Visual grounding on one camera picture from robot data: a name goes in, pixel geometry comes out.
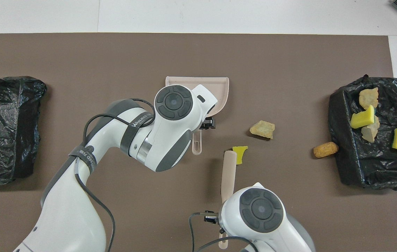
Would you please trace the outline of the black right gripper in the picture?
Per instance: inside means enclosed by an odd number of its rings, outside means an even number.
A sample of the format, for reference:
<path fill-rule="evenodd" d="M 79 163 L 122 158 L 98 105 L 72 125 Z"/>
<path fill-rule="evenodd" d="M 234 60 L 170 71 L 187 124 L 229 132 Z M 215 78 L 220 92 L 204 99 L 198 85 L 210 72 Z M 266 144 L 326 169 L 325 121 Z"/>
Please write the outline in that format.
<path fill-rule="evenodd" d="M 219 224 L 219 213 L 205 213 L 204 221 L 212 224 Z M 219 233 L 223 235 L 225 233 L 224 228 L 220 228 Z"/>

